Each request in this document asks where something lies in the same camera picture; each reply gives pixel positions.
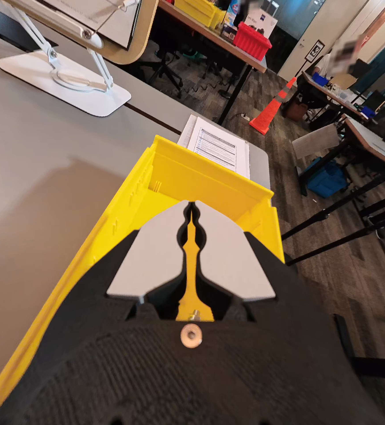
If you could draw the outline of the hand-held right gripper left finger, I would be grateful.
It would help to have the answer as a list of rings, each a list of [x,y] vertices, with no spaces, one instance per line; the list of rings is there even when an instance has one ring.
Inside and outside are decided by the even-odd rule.
[[[139,229],[107,289],[108,296],[145,297],[181,276],[186,262],[183,235],[189,206],[189,201],[180,201]]]

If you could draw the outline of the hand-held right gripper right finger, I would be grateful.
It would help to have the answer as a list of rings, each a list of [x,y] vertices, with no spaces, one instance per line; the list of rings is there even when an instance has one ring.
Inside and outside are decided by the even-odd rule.
[[[197,258],[197,277],[244,302],[275,298],[245,232],[230,218],[201,201],[195,202],[204,245]]]

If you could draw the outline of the yellow plastic bin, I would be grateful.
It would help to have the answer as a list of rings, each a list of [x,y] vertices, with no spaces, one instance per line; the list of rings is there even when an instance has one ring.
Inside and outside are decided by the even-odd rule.
[[[226,11],[207,0],[175,0],[174,6],[209,29],[222,24]]]
[[[0,405],[74,284],[131,231],[202,201],[285,262],[276,208],[255,183],[160,136],[119,178],[81,161],[49,173],[0,218]]]

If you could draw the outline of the grey desk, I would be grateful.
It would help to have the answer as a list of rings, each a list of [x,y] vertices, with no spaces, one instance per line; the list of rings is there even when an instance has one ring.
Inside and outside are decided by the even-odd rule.
[[[0,59],[21,51],[0,39]],[[97,118],[0,69],[0,218],[73,162],[125,177],[160,135],[177,142],[190,108],[133,78],[129,104]]]

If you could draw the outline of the long office desk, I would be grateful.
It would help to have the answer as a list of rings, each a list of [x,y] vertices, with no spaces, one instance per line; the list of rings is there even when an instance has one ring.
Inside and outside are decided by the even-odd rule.
[[[320,169],[335,157],[340,156],[345,149],[354,143],[360,144],[366,151],[385,162],[385,141],[381,137],[348,116],[345,117],[340,127],[345,128],[345,136],[339,144],[330,149],[319,162],[298,173],[298,184],[301,195],[305,197],[308,195],[307,184],[313,175],[318,173]]]

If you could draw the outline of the wooden edged office desk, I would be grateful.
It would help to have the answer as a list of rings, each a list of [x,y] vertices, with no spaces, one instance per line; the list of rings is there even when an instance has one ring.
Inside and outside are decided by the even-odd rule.
[[[205,37],[206,39],[210,40],[214,44],[216,44],[218,47],[222,48],[225,52],[231,54],[232,56],[235,56],[239,60],[243,61],[245,63],[245,68],[242,74],[239,77],[238,83],[235,86],[230,98],[227,100],[227,103],[225,105],[225,108],[222,111],[222,114],[217,120],[217,124],[222,126],[224,120],[226,119],[228,113],[230,112],[230,109],[232,108],[233,103],[238,97],[238,94],[240,93],[244,83],[246,82],[249,74],[251,71],[259,71],[260,73],[265,73],[266,68],[266,59],[264,58],[262,65],[260,61],[256,60],[243,50],[239,49],[238,47],[234,46],[233,44],[230,44],[227,40],[224,40],[219,35],[217,35],[213,30],[205,27],[203,24],[199,23],[197,20],[192,18],[191,16],[184,13],[181,9],[175,7],[171,3],[160,0],[158,1],[158,7],[168,13],[173,18],[179,20],[186,26],[188,26],[190,29],[194,30],[195,32],[199,33],[202,37]]]

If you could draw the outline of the laminated paper sheet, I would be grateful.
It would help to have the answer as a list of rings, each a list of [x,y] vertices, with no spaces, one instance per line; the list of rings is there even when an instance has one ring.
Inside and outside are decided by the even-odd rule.
[[[190,115],[178,145],[250,178],[248,143],[202,118]]]

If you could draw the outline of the blue storage crate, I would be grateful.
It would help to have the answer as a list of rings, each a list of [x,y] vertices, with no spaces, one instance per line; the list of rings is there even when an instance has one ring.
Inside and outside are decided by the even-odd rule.
[[[326,163],[307,182],[307,189],[323,199],[330,198],[347,186],[344,171],[335,160]]]

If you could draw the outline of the grey board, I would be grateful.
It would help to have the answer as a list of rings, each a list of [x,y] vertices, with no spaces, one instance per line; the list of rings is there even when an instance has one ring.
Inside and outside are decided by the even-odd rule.
[[[297,138],[291,144],[298,160],[317,152],[337,147],[339,145],[337,127],[334,124],[329,124]]]

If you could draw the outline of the orange cone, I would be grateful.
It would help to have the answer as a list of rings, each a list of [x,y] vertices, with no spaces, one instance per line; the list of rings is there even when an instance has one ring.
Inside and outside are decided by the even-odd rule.
[[[257,130],[260,134],[266,135],[269,130],[270,123],[279,111],[281,104],[287,97],[291,87],[296,82],[296,77],[293,77],[285,87],[270,101],[265,109],[254,119],[249,122],[249,125]]]

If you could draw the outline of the brown bag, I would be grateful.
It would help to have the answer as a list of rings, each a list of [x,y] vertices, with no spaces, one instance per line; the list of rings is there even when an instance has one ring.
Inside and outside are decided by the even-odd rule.
[[[299,123],[307,114],[308,105],[294,100],[286,109],[285,117],[293,122]]]

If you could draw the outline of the white document stand with board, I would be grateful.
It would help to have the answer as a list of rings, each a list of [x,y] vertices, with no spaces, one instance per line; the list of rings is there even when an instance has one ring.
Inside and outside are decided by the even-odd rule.
[[[0,69],[42,91],[97,117],[106,117],[131,99],[114,83],[105,59],[118,65],[135,62],[145,50],[157,0],[141,0],[135,31],[128,49],[77,20],[61,13],[46,1],[1,1],[37,44],[39,50],[0,59]],[[85,47],[99,73],[57,53],[31,18]]]

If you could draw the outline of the black office chair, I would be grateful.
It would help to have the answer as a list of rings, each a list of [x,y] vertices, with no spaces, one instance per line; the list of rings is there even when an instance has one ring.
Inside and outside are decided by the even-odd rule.
[[[166,76],[170,83],[176,89],[176,97],[178,99],[181,99],[182,88],[184,87],[183,79],[169,67],[171,61],[173,61],[174,59],[179,59],[179,57],[176,54],[173,54],[172,58],[170,59],[168,56],[168,52],[161,48],[159,48],[159,50],[155,52],[155,56],[157,56],[160,61],[157,62],[156,66],[152,66],[153,74],[148,79],[147,83],[149,85],[153,85],[157,78],[161,79],[163,76]]]

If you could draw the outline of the red plastic crate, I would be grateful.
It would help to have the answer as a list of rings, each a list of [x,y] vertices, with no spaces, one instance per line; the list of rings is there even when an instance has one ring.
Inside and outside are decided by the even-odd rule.
[[[240,22],[238,25],[233,45],[260,62],[272,48],[269,39],[244,22]]]

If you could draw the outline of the white cardboard box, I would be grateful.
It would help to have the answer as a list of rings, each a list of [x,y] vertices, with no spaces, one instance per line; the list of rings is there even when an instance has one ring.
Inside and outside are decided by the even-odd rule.
[[[255,9],[247,15],[244,23],[253,26],[256,30],[263,30],[263,35],[269,38],[278,20],[262,9]]]

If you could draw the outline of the printed instruction sheet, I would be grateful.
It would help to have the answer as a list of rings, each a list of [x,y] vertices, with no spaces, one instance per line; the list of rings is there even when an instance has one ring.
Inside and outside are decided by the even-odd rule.
[[[46,3],[128,49],[135,31],[140,0],[47,0]]]

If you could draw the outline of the framed wall sign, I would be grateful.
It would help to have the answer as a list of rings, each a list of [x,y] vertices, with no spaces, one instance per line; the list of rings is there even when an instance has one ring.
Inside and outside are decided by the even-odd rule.
[[[321,53],[323,48],[325,47],[325,44],[321,40],[317,40],[316,43],[312,46],[310,51],[305,57],[305,61],[312,63],[317,59],[318,55]]]

